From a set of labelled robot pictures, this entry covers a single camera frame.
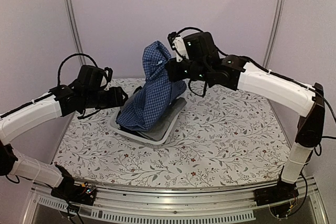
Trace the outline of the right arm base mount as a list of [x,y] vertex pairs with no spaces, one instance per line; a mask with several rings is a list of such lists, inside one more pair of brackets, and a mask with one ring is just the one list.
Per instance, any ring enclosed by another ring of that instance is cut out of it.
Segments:
[[281,181],[278,181],[274,186],[255,189],[253,194],[257,206],[273,204],[299,196],[296,183],[289,184]]

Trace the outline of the white plastic basket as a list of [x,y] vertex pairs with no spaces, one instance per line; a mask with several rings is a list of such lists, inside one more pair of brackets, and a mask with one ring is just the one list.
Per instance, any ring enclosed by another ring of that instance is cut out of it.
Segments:
[[125,136],[134,142],[144,144],[150,148],[160,148],[160,146],[167,141],[167,138],[177,121],[178,115],[185,105],[186,100],[183,97],[175,99],[154,126],[146,132],[130,131],[128,129],[124,130],[119,124],[117,124],[116,120],[120,109],[117,109],[112,113],[109,126],[110,129],[116,133]]

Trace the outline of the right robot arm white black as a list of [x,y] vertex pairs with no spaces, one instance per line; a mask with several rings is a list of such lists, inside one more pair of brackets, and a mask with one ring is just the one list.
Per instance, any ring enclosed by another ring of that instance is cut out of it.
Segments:
[[281,170],[279,184],[271,190],[276,201],[284,200],[309,163],[313,149],[322,140],[323,87],[318,83],[309,86],[267,70],[249,57],[227,55],[216,47],[209,32],[196,30],[185,37],[180,32],[172,32],[167,40],[176,53],[176,57],[165,65],[170,81],[203,81],[208,88],[220,85],[233,91],[254,93],[284,105],[300,116],[297,135]]

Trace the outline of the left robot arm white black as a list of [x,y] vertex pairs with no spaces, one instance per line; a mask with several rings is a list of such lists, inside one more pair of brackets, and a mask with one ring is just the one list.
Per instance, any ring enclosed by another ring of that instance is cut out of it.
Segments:
[[13,175],[44,183],[67,200],[78,195],[72,176],[62,167],[48,165],[13,149],[11,141],[23,133],[74,112],[85,119],[86,109],[100,112],[125,104],[128,95],[121,87],[109,87],[113,71],[106,67],[83,65],[69,85],[58,83],[42,96],[1,115],[1,175]]

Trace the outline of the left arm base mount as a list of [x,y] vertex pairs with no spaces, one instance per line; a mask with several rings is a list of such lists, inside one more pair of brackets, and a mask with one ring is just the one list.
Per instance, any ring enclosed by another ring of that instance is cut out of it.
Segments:
[[93,206],[97,195],[97,187],[88,184],[88,182],[81,184],[61,182],[58,187],[51,190],[51,195],[64,201]]

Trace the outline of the blue plaid long sleeve shirt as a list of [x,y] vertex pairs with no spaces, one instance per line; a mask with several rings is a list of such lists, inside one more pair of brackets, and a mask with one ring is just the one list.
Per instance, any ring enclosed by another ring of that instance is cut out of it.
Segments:
[[165,64],[171,58],[170,52],[160,41],[144,49],[142,66],[145,84],[124,104],[117,116],[117,124],[132,131],[148,131],[167,107],[186,91],[184,81],[169,80]]

